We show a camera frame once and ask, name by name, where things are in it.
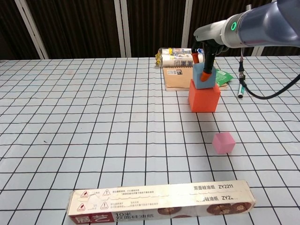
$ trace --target small box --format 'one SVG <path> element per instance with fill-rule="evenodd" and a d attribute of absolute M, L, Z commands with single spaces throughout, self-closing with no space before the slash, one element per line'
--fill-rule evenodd
<path fill-rule="evenodd" d="M 220 88 L 215 84 L 213 88 L 196 89 L 191 80 L 188 93 L 188 102 L 194 113 L 213 113 L 221 95 Z"/>
<path fill-rule="evenodd" d="M 229 132 L 222 132 L 215 134 L 212 145 L 218 154 L 230 153 L 235 146 L 235 140 Z"/>
<path fill-rule="evenodd" d="M 212 68 L 212 72 L 210 77 L 202 82 L 200 80 L 200 77 L 202 76 L 202 72 L 204 69 L 204 63 L 196 63 L 193 65 L 193 80 L 194 80 L 194 84 L 196 89 L 203 89 L 203 88 L 212 88 L 215 86 L 216 84 L 216 74 L 217 71 L 215 69 L 215 67 Z"/>
<path fill-rule="evenodd" d="M 234 214 L 255 199 L 244 180 L 75 190 L 67 214 L 76 224 Z"/>

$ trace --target table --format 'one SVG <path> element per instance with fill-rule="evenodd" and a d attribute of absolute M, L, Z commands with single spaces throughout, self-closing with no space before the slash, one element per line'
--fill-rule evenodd
<path fill-rule="evenodd" d="M 215 65 L 236 77 L 238 57 Z M 246 57 L 244 67 L 249 88 L 269 95 L 300 73 L 300 56 Z M 1 224 L 72 224 L 74 189 L 235 179 L 257 199 L 250 213 L 172 224 L 298 223 L 300 86 L 268 101 L 237 99 L 238 86 L 221 92 L 215 113 L 191 113 L 187 91 L 165 91 L 154 58 L 2 62 Z M 223 131 L 237 144 L 217 155 L 211 142 Z"/>

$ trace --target green indicator light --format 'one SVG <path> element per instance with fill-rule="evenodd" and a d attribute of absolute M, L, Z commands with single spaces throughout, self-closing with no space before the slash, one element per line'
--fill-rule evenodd
<path fill-rule="evenodd" d="M 231 25 L 231 30 L 235 30 L 236 28 L 236 22 L 234 22 L 232 25 Z"/>

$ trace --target blue cube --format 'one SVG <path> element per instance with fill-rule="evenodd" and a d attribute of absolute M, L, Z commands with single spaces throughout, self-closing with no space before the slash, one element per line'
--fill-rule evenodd
<path fill-rule="evenodd" d="M 215 86 L 216 84 L 216 69 L 215 67 L 212 68 L 212 74 L 210 75 L 210 77 L 208 78 L 207 81 L 202 82 L 200 80 L 200 77 L 202 75 L 203 72 L 203 68 L 204 68 L 204 63 L 196 63 L 193 65 L 193 80 L 194 80 L 194 84 L 196 89 L 203 89 L 203 88 L 212 88 Z"/>

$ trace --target dark curtain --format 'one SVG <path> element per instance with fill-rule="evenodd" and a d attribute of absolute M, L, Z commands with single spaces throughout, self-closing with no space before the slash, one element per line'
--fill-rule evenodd
<path fill-rule="evenodd" d="M 127 0 L 132 57 L 181 47 L 185 5 L 185 0 Z"/>
<path fill-rule="evenodd" d="M 120 57 L 113 0 L 27 0 L 51 59 Z"/>
<path fill-rule="evenodd" d="M 188 46 L 191 47 L 194 41 L 194 31 L 202 26 L 220 20 L 228 19 L 230 16 L 242 13 L 246 5 L 251 4 L 252 8 L 270 3 L 271 0 L 194 0 L 189 29 Z M 246 48 L 244 55 L 251 55 L 253 48 Z M 240 49 L 229 49 L 220 56 L 240 56 Z"/>
<path fill-rule="evenodd" d="M 264 47 L 263 56 L 268 55 L 300 55 L 300 48 L 297 47 Z"/>
<path fill-rule="evenodd" d="M 0 60 L 39 59 L 15 1 L 0 5 Z"/>

